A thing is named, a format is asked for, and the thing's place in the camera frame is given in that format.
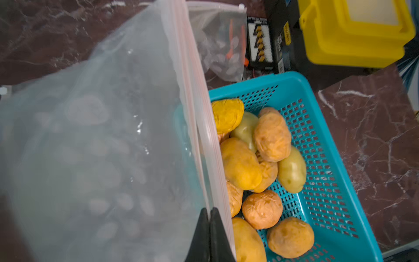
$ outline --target black object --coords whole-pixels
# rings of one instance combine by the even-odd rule
[[[247,18],[246,52],[249,68],[256,70],[272,70],[274,68],[271,37],[266,18]]]
[[[211,210],[209,221],[207,209],[201,210],[185,262],[236,262],[217,208]]]
[[[288,6],[285,0],[265,0],[265,10],[275,58],[274,72],[297,71],[303,74],[314,91],[324,89],[351,75],[369,75],[363,67],[317,65],[307,58],[303,32],[300,29],[300,11],[297,0]]]

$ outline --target ziplock bag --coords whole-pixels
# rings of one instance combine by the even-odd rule
[[[0,203],[12,218],[2,226],[31,259],[184,261],[212,207],[234,253],[184,0],[157,0],[88,61],[13,88],[23,90],[0,104]]]
[[[189,19],[204,72],[240,82],[246,56],[247,14],[244,6],[188,1]]]

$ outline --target teal plastic basket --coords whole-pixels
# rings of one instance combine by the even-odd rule
[[[306,161],[307,182],[300,193],[288,193],[278,181],[269,189],[281,197],[280,221],[294,216],[309,223],[314,246],[299,258],[285,259],[269,249],[267,230],[258,230],[268,262],[383,261],[310,84],[301,74],[267,75],[211,90],[209,96],[211,101],[240,98],[245,110],[256,115],[264,107],[277,109],[287,122],[292,145]]]

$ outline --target potato skin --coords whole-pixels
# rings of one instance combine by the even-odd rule
[[[289,193],[299,193],[307,179],[305,160],[298,149],[291,147],[290,155],[278,162],[278,181]]]
[[[255,153],[256,146],[253,140],[253,133],[255,132],[255,128],[259,123],[259,118],[252,113],[244,112],[243,118],[240,124],[231,131],[230,137],[237,137],[244,141],[249,149]]]
[[[254,229],[273,227],[282,215],[281,198],[271,190],[251,194],[243,202],[241,211],[244,219]]]
[[[228,203],[230,204],[231,217],[234,217],[240,212],[241,203],[243,201],[243,190],[235,187],[229,181],[226,181]]]
[[[261,167],[262,182],[255,189],[253,189],[252,192],[261,193],[277,179],[278,163],[263,160],[258,152],[256,153],[256,156],[259,161],[259,166]]]
[[[237,262],[266,262],[262,239],[249,223],[232,219]]]
[[[270,228],[267,239],[273,252],[284,258],[296,258],[314,245],[314,232],[306,222],[289,217]]]
[[[244,104],[238,99],[224,99],[211,103],[217,134],[225,134],[235,129],[241,122]]]
[[[291,133],[278,111],[270,110],[259,118],[254,141],[265,161],[278,162],[290,155]]]
[[[242,190],[255,189],[262,181],[258,159],[246,143],[229,138],[220,145],[225,178]]]

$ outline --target small plastic bag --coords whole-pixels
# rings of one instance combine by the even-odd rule
[[[204,72],[240,82],[246,55],[247,14],[244,6],[189,1],[192,25]]]

